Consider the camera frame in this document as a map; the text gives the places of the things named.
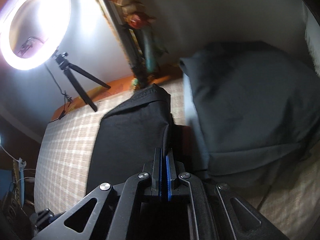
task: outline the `tripod leg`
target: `tripod leg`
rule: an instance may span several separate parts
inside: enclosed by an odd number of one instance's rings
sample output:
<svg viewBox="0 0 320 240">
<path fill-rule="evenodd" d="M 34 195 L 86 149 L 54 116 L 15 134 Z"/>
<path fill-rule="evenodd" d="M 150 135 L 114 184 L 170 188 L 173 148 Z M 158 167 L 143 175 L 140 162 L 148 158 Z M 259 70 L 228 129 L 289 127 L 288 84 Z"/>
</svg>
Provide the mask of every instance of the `tripod leg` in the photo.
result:
<svg viewBox="0 0 320 240">
<path fill-rule="evenodd" d="M 74 71 L 77 71 L 79 74 L 91 79 L 92 81 L 98 83 L 99 85 L 105 88 L 110 88 L 110 86 L 108 86 L 105 82 L 102 82 L 100 79 L 97 79 L 95 76 L 92 76 L 90 73 L 78 67 L 77 65 L 70 64 L 69 68 L 73 69 Z"/>
<path fill-rule="evenodd" d="M 64 74 L 67 76 L 69 79 L 70 83 L 73 85 L 73 87 L 76 89 L 78 92 L 79 96 L 83 99 L 83 101 L 91 106 L 91 108 L 97 112 L 98 108 L 97 106 L 92 102 L 91 98 L 88 96 L 88 94 L 84 91 L 82 86 L 79 84 L 75 76 L 72 74 L 71 70 L 67 68 L 66 70 L 63 71 Z"/>
</svg>

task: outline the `black fabric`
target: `black fabric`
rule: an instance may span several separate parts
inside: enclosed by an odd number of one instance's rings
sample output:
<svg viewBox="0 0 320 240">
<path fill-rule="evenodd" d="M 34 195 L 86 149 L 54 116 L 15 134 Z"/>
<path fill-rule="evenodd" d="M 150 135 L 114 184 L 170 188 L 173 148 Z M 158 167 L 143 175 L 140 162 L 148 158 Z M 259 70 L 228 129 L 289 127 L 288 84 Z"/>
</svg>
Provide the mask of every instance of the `black fabric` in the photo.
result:
<svg viewBox="0 0 320 240">
<path fill-rule="evenodd" d="M 182 58 L 216 181 L 271 184 L 319 139 L 320 79 L 263 42 L 211 43 Z"/>
<path fill-rule="evenodd" d="M 0 239 L 20 240 L 0 209 Z"/>
<path fill-rule="evenodd" d="M 94 144 L 87 194 L 103 182 L 116 185 L 141 172 L 156 147 L 167 149 L 172 125 L 170 95 L 155 84 L 108 112 Z"/>
</svg>

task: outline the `white cable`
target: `white cable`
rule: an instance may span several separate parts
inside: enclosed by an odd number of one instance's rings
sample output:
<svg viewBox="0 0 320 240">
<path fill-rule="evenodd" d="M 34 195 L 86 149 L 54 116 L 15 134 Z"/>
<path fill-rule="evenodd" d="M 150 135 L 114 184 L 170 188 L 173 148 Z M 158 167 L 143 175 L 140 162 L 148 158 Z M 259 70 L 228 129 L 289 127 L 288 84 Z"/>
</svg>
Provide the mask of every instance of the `white cable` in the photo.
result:
<svg viewBox="0 0 320 240">
<path fill-rule="evenodd" d="M 22 179 L 34 179 L 35 177 L 24 177 L 24 178 L 21 178 L 21 179 L 18 179 L 16 183 L 18 183 L 20 180 Z"/>
<path fill-rule="evenodd" d="M 23 169 L 23 171 L 28 171 L 28 170 L 33 170 L 33 171 L 35 171 L 36 169 Z"/>
<path fill-rule="evenodd" d="M 14 159 L 15 161 L 19 162 L 17 159 L 13 158 L 3 147 L 2 145 L 0 145 L 0 147 L 4 150 L 4 152 L 9 155 L 12 159 Z"/>
</svg>

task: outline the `gray cloth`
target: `gray cloth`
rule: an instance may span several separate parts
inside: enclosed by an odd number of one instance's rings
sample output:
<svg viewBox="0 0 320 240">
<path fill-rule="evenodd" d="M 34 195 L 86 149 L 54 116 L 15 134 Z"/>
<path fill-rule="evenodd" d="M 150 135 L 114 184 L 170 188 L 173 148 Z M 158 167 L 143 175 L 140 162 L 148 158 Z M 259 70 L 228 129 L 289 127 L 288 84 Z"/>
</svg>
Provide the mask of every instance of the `gray cloth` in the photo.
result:
<svg viewBox="0 0 320 240">
<path fill-rule="evenodd" d="M 263 42 L 211 43 L 180 66 L 215 181 L 272 184 L 319 139 L 319 78 L 285 52 Z"/>
<path fill-rule="evenodd" d="M 183 75 L 183 101 L 186 125 L 192 130 L 192 168 L 193 173 L 201 179 L 208 179 L 209 153 L 201 132 L 198 114 L 193 104 L 190 80 Z"/>
</svg>

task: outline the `ring light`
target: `ring light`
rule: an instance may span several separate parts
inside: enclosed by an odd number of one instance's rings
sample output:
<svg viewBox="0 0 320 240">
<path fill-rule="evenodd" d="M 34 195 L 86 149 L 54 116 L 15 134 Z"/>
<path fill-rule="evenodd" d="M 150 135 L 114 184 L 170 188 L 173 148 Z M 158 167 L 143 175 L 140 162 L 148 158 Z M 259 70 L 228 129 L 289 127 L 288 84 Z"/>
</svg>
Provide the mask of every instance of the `ring light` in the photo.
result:
<svg viewBox="0 0 320 240">
<path fill-rule="evenodd" d="M 70 0 L 40 0 L 38 16 L 41 26 L 48 33 L 48 38 L 43 46 L 29 58 L 21 58 L 15 55 L 10 46 L 10 27 L 12 21 L 21 6 L 30 0 L 19 0 L 10 12 L 3 24 L 0 35 L 0 49 L 4 59 L 16 69 L 28 70 L 35 68 L 48 60 L 60 45 L 68 28 L 71 2 Z"/>
</svg>

